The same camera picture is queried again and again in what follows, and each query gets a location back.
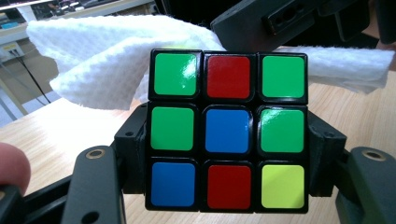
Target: blurred hand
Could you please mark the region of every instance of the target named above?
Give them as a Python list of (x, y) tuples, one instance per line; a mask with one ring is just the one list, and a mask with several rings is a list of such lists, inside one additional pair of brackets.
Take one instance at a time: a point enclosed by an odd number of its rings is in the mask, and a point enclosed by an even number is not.
[(0, 143), (0, 185), (15, 185), (23, 196), (30, 181), (30, 163), (18, 148)]

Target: metal screw hole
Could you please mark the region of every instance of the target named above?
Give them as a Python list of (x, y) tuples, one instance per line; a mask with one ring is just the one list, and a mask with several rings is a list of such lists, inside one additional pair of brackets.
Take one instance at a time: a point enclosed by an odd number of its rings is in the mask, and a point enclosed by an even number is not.
[(387, 158), (382, 154), (372, 151), (372, 150), (364, 150), (362, 152), (363, 156), (367, 157), (370, 160), (374, 161), (385, 161)]
[(101, 157), (105, 156), (105, 151), (103, 149), (94, 149), (90, 152), (87, 153), (86, 157), (88, 159), (99, 159)]

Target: black device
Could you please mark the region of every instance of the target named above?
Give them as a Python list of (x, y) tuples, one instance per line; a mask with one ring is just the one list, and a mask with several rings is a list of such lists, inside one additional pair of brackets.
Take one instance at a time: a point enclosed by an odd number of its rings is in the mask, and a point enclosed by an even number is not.
[[(273, 50), (281, 45), (371, 49), (377, 44), (361, 33), (369, 24), (368, 0), (221, 2), (156, 0), (162, 14), (212, 29), (227, 50)], [(380, 39), (393, 43), (396, 3), (374, 2)]]

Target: green sticker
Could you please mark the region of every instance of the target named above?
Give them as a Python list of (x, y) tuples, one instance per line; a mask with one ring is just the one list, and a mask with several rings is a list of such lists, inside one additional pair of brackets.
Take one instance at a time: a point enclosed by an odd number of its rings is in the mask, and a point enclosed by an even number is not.
[(194, 112), (190, 108), (155, 107), (151, 114), (151, 147), (189, 151), (193, 146)]
[(194, 95), (197, 85), (197, 58), (188, 53), (157, 54), (154, 76), (154, 91), (157, 94)]
[(267, 108), (261, 113), (261, 147), (264, 152), (298, 153), (304, 149), (304, 113)]
[(262, 59), (262, 94), (266, 97), (303, 97), (304, 73), (301, 57), (266, 56)]

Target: white towel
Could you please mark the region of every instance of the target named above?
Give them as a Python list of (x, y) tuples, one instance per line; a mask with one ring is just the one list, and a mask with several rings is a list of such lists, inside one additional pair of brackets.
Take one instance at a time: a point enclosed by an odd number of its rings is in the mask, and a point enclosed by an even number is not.
[[(99, 109), (129, 109), (134, 97), (147, 101), (152, 49), (225, 50), (212, 31), (167, 16), (31, 21), (27, 34), (58, 65), (51, 87), (75, 104)], [(310, 80), (364, 92), (385, 86), (393, 55), (371, 49), (280, 50), (307, 53)]]

